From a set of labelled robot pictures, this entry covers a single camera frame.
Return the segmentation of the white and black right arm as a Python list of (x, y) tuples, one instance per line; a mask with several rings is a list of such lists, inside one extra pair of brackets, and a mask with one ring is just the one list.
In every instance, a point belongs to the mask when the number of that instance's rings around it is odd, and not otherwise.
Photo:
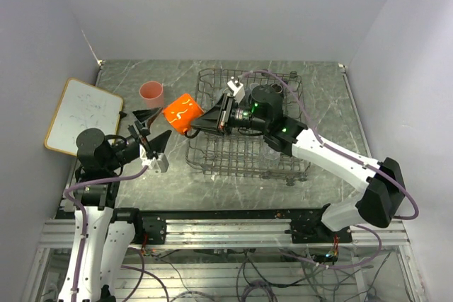
[(337, 231), (354, 224), (388, 227), (404, 199), (399, 163), (392, 158), (378, 161), (361, 156), (317, 138), (312, 129), (284, 113), (283, 100), (283, 92), (274, 84), (257, 86), (244, 99), (224, 93), (190, 125), (220, 136), (233, 129), (260, 132), (276, 152), (313, 163), (354, 187), (357, 195), (328, 204), (321, 220), (313, 223), (311, 231), (318, 241), (328, 242)]

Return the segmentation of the pink plastic cup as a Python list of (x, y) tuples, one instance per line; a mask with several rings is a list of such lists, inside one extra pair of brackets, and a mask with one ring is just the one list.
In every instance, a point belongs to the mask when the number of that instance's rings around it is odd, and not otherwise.
[(144, 83), (139, 94), (148, 108), (162, 108), (164, 106), (164, 87), (157, 81)]

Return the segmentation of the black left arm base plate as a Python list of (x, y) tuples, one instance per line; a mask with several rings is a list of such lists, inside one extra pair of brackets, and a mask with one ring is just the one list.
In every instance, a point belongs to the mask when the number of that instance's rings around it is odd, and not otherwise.
[(108, 237), (126, 239), (137, 245), (163, 245), (166, 220), (158, 214), (138, 208), (116, 208), (110, 219)]

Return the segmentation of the black glossy mug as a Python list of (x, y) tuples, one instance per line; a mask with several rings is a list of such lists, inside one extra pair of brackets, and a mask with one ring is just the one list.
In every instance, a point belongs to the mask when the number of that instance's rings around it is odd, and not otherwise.
[(278, 94), (280, 97), (283, 97), (284, 94), (283, 94), (283, 87), (278, 84), (278, 83), (273, 83), (270, 85), (270, 87), (274, 90), (274, 92), (276, 94)]

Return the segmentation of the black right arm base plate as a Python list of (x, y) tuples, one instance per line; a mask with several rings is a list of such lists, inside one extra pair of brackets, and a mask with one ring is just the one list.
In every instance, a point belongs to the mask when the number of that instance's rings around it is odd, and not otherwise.
[(334, 241), (343, 244), (352, 242), (351, 232), (348, 230), (349, 228), (345, 227), (339, 231), (331, 231), (319, 219), (309, 216), (292, 219), (284, 233), (290, 235), (294, 244), (321, 244)]

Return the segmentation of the orange mug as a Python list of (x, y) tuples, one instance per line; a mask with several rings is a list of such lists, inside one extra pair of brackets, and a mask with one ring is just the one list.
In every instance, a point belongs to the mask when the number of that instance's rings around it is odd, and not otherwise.
[(200, 130), (193, 128), (192, 122), (203, 114), (204, 111), (189, 93), (184, 93), (163, 110), (172, 128), (188, 139), (194, 139), (199, 134)]

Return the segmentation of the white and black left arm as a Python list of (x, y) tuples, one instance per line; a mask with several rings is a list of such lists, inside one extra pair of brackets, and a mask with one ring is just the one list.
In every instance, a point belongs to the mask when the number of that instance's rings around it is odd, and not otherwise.
[(76, 138), (80, 166), (76, 183), (64, 191), (75, 206), (75, 233), (58, 301), (115, 301), (114, 283), (127, 249), (145, 238), (140, 210), (118, 209), (115, 202), (121, 182), (152, 169), (167, 171), (164, 151), (171, 131), (148, 138), (161, 111), (134, 112), (128, 137), (89, 128)]

